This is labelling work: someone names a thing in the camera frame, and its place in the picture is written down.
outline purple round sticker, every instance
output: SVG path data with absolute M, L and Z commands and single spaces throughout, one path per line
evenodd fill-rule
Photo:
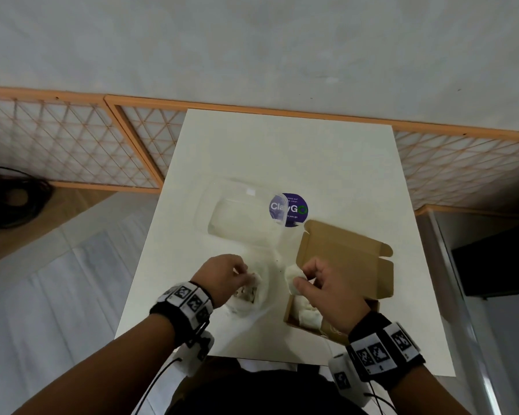
M 305 222 L 308 216 L 308 204 L 304 198 L 296 194 L 283 194 L 288 200 L 288 214 L 285 225 L 287 227 L 296 227 L 297 223 Z M 271 200 L 269 212 L 272 218 L 280 219 L 284 214 L 284 200 L 280 196 L 276 196 Z

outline clear plastic container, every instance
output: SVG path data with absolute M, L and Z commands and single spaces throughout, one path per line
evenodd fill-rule
M 248 246 L 275 248 L 287 219 L 283 194 L 246 182 L 216 178 L 206 188 L 194 218 L 202 233 Z

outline black wristband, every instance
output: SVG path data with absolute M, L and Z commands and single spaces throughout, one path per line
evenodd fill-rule
M 413 368 L 425 363 L 398 323 L 370 312 L 348 335 L 346 347 L 361 381 L 374 380 L 391 390 Z
M 206 327 L 213 311 L 211 295 L 197 283 L 185 282 L 162 294 L 150 314 L 161 314 L 169 319 L 175 331 L 175 347 L 178 347 L 192 342 Z

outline cardboard box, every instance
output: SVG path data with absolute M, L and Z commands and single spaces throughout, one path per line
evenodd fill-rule
M 342 273 L 375 311 L 379 310 L 379 299 L 393 295 L 394 264 L 382 258 L 392 256 L 392 248 L 388 244 L 315 220 L 308 220 L 304 228 L 296 257 L 298 266 L 301 267 L 314 256 L 325 259 Z M 284 314 L 286 324 L 348 345 L 346 335 L 325 320 L 321 324 L 321 332 L 301 328 L 291 315 L 292 305 L 293 296 L 290 296 Z

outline hand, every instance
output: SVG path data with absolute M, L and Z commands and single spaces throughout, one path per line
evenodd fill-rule
M 315 278 L 315 283 L 296 277 L 292 281 L 294 286 L 313 307 L 317 307 L 324 319 L 342 333 L 348 335 L 371 310 L 363 297 L 326 261 L 311 258 L 302 271 L 308 279 Z
M 235 254 L 222 254 L 209 258 L 194 274 L 191 281 L 210 293 L 214 308 L 221 307 L 240 287 L 253 281 L 246 273 L 248 265 Z

